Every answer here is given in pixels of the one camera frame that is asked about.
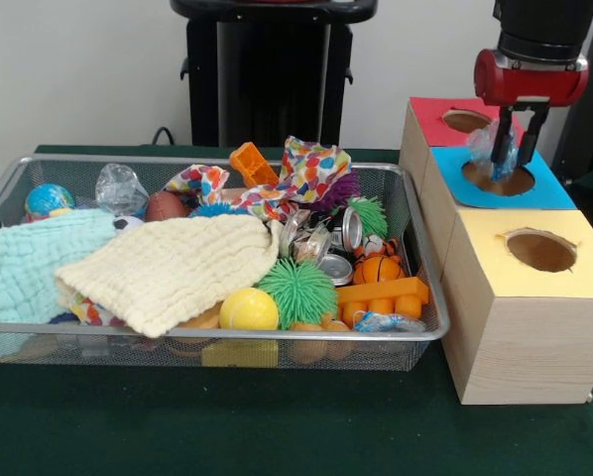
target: red paper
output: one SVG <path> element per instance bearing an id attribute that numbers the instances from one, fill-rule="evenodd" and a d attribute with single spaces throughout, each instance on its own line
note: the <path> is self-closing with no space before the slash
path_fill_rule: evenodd
<path id="1" fill-rule="evenodd" d="M 443 119 L 451 109 L 463 109 L 483 114 L 491 121 L 499 119 L 499 107 L 487 106 L 478 97 L 472 98 L 436 98 L 412 97 L 412 108 L 419 127 L 430 147 L 458 147 L 466 145 L 468 134 L 451 129 Z M 513 126 L 519 143 L 524 135 L 524 128 L 513 117 Z"/>

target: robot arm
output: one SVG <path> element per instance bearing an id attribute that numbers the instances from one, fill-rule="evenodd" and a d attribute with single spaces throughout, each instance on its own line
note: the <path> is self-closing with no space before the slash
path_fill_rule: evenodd
<path id="1" fill-rule="evenodd" d="M 496 0 L 502 25 L 496 50 L 475 63 L 475 93 L 501 107 L 491 160 L 502 164 L 510 146 L 513 111 L 534 113 L 520 144 L 518 165 L 533 157 L 550 107 L 568 106 L 588 80 L 581 48 L 593 18 L 593 0 Z"/>

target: wooden box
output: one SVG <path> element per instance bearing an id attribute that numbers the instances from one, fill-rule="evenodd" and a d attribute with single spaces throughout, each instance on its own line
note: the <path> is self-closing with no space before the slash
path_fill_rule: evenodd
<path id="1" fill-rule="evenodd" d="M 525 171 L 496 185 L 469 164 L 469 134 L 498 117 L 498 108 L 475 99 L 412 98 L 400 165 L 412 175 L 424 222 L 442 273 L 459 209 L 575 209 L 539 154 Z M 516 125 L 517 140 L 523 129 Z"/>
<path id="2" fill-rule="evenodd" d="M 593 230 L 580 211 L 459 210 L 442 285 L 462 404 L 586 402 Z"/>

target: plastic bag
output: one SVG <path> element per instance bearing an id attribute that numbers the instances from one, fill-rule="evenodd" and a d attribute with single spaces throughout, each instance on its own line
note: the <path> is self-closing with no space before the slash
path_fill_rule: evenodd
<path id="1" fill-rule="evenodd" d="M 96 202 L 116 216 L 136 215 L 145 210 L 149 194 L 127 166 L 107 164 L 96 182 Z"/>
<path id="2" fill-rule="evenodd" d="M 360 322 L 354 326 L 354 330 L 359 332 L 424 332 L 426 326 L 421 320 L 408 319 L 401 314 L 366 312 Z"/>
<path id="3" fill-rule="evenodd" d="M 508 148 L 506 161 L 500 166 L 493 164 L 491 155 L 493 154 L 498 128 L 499 121 L 493 121 L 484 129 L 473 131 L 466 139 L 466 145 L 471 151 L 471 162 L 475 164 L 479 172 L 491 181 L 502 181 L 513 174 L 517 166 L 517 154 L 519 151 L 519 148 L 515 145 L 515 131 L 511 128 L 511 143 Z"/>

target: wire mesh basket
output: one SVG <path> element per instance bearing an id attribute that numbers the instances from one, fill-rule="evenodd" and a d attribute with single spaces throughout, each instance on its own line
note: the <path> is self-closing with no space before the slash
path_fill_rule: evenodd
<path id="1" fill-rule="evenodd" d="M 18 225 L 28 193 L 43 183 L 67 188 L 76 204 L 94 203 L 94 186 L 107 163 L 131 167 L 149 193 L 194 164 L 230 171 L 228 161 L 105 156 L 35 155 L 14 163 L 0 179 L 0 228 Z M 362 193 L 383 200 L 390 237 L 399 238 L 407 276 L 430 288 L 423 332 L 294 332 L 175 328 L 148 339 L 128 327 L 0 323 L 0 362 L 126 366 L 410 370 L 449 320 L 410 176 L 386 164 L 355 164 Z M 229 187 L 243 186 L 231 174 Z"/>

